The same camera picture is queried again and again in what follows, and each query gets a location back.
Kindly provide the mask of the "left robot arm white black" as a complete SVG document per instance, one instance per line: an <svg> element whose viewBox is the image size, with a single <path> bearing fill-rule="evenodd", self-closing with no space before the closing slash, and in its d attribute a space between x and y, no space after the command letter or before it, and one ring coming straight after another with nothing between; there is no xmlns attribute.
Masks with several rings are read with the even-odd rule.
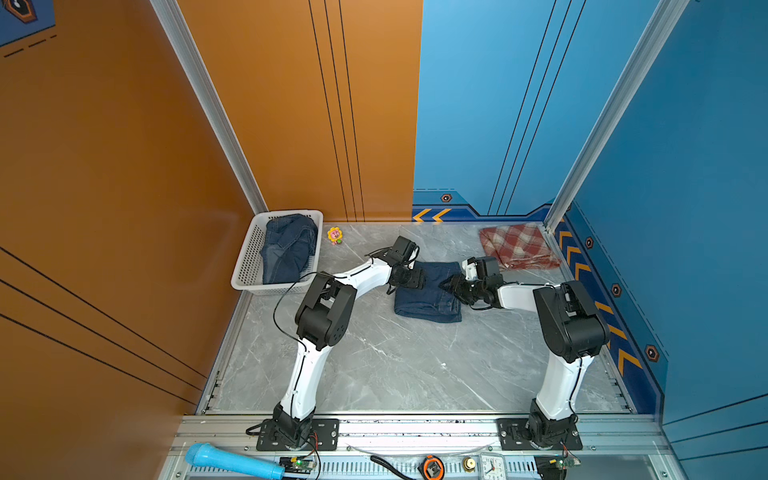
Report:
<svg viewBox="0 0 768 480"><path fill-rule="evenodd" d="M355 302L370 291L386 286L421 289L426 281L416 265L420 248L397 237L394 244L371 252L361 265L341 273L318 272L295 315L298 344L296 361L286 393L273 410L268 426L291 449L311 438L317 391L327 359L346 334Z"/></svg>

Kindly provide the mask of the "dark blue denim skirt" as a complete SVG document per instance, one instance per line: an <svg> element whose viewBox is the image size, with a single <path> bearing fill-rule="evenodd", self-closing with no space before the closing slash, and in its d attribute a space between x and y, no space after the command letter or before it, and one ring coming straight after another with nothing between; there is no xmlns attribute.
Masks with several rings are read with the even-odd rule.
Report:
<svg viewBox="0 0 768 480"><path fill-rule="evenodd" d="M456 274L461 274L457 262L415 262L425 275L421 289L399 288L395 292L394 312L403 317L441 324L462 321L461 303L453 293L440 287Z"/></svg>

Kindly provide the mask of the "small round brass object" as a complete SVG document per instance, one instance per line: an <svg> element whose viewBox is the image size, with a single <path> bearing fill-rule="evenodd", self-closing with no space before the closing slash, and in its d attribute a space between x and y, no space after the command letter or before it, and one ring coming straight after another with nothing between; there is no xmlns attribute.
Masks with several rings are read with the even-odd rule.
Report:
<svg viewBox="0 0 768 480"><path fill-rule="evenodd" d="M462 465L462 469L467 473L473 473L476 470L476 466L477 466L476 461L469 456L464 457L462 459L461 465Z"/></svg>

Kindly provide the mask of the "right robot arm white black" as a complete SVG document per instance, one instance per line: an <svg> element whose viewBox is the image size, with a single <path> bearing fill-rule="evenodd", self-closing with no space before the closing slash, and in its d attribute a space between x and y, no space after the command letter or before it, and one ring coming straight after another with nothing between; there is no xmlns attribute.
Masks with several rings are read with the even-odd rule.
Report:
<svg viewBox="0 0 768 480"><path fill-rule="evenodd" d="M440 283L462 304L525 310L538 316L549 350L545 377L528 418L499 419L504 450L580 450L576 400L586 372L609 341L609 328L586 287L577 280L528 284L504 279L492 257L471 257L461 272Z"/></svg>

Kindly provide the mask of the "aluminium front rail frame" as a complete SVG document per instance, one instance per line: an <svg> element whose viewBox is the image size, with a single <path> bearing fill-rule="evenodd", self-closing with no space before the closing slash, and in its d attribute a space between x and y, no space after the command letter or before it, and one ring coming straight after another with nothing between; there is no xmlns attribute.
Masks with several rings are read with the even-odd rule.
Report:
<svg viewBox="0 0 768 480"><path fill-rule="evenodd" d="M208 414L182 417L162 463L158 479L247 479L243 474L211 467L194 467L184 457L194 444L210 443L221 450L278 463L289 451L256 449L257 436L246 429L262 420L258 414ZM440 458L447 479L479 479L479 472L462 469L464 457L479 467L481 454L504 457L508 479L540 478L536 459L561 457L580 462L569 466L566 479L689 479L674 455L661 427L649 415L580 414L577 430L580 451L517 450L501 447L496 420L523 418L509 413L331 413L316 419L338 419L339 438L335 451L319 452L312 479L397 479L370 461L384 457L404 474L418 478L417 465L427 455Z"/></svg>

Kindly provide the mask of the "small white clock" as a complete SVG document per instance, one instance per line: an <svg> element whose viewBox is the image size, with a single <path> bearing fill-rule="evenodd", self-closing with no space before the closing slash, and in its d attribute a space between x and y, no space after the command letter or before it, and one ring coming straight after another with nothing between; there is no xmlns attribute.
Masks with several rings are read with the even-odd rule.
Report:
<svg viewBox="0 0 768 480"><path fill-rule="evenodd" d="M506 464L503 456L481 454L479 456L480 480L506 480Z"/></svg>

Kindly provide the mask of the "orange black tape measure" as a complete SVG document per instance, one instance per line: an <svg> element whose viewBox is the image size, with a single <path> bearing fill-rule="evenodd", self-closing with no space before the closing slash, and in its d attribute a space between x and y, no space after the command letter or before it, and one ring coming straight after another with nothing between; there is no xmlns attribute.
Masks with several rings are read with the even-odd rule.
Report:
<svg viewBox="0 0 768 480"><path fill-rule="evenodd" d="M440 458L427 455L419 466L419 472L424 480L443 480L446 468Z"/></svg>

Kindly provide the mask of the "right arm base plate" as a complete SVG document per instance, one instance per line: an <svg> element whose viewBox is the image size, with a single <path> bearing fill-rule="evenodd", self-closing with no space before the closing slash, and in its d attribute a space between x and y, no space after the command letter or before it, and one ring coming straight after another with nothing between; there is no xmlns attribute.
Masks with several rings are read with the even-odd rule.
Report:
<svg viewBox="0 0 768 480"><path fill-rule="evenodd" d="M571 415L561 420L540 417L500 418L496 420L498 436L504 451L559 450L580 451L583 443Z"/></svg>

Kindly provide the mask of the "yellow flower pink bear toy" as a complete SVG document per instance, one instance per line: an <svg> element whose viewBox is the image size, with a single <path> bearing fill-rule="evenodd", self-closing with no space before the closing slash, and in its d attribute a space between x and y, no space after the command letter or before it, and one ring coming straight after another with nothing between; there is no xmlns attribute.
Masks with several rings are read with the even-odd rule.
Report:
<svg viewBox="0 0 768 480"><path fill-rule="evenodd" d="M328 240L334 245L341 245L343 243L343 231L340 227L332 227L327 232Z"/></svg>

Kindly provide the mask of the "blue microphone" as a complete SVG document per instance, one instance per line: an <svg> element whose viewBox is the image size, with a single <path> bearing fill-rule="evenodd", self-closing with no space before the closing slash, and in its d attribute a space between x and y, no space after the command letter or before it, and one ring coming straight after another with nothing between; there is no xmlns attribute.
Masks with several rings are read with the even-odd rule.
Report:
<svg viewBox="0 0 768 480"><path fill-rule="evenodd" d="M280 480L285 475L285 468L276 463L227 452L209 443L192 445L185 461L194 467L217 468L262 479Z"/></svg>

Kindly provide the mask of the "small green circuit board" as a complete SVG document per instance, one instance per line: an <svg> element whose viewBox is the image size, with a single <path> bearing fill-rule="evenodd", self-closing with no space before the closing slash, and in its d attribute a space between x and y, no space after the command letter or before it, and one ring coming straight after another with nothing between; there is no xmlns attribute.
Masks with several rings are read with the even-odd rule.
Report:
<svg viewBox="0 0 768 480"><path fill-rule="evenodd" d="M309 475L314 473L317 468L317 461L304 457L286 457L279 459L279 465L285 470L286 474Z"/></svg>

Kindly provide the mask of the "white plastic laundry basket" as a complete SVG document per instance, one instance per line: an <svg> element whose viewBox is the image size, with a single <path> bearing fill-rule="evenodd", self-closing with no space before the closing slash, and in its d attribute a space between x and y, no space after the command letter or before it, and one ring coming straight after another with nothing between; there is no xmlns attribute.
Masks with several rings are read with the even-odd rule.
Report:
<svg viewBox="0 0 768 480"><path fill-rule="evenodd" d="M303 215L309 218L317 228L314 254L308 257L306 267L299 274L301 280L296 284L293 284L293 281L264 284L264 263L261 250L266 243L268 223L276 218L290 215ZM294 292L304 292L312 282L318 267L323 220L323 213L319 210L282 210L256 214L250 222L235 263L231 286L235 290L250 292L256 296L286 293L290 287L293 288Z"/></svg>

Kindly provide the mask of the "red plaid skirt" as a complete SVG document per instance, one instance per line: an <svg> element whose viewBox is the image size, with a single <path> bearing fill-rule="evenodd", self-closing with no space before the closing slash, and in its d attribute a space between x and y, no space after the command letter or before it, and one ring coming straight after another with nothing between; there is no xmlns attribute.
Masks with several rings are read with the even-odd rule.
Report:
<svg viewBox="0 0 768 480"><path fill-rule="evenodd" d="M551 270L561 264L535 223L488 227L478 234L485 254L505 270Z"/></svg>

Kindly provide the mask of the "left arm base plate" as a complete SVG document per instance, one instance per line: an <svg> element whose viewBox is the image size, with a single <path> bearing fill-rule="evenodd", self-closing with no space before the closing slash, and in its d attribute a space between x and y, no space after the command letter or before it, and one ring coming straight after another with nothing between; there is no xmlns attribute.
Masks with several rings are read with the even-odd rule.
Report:
<svg viewBox="0 0 768 480"><path fill-rule="evenodd" d="M309 430L296 438L282 433L275 421L267 420L260 427L256 449L264 452L311 452L314 449L320 452L335 451L338 438L338 419L313 419Z"/></svg>

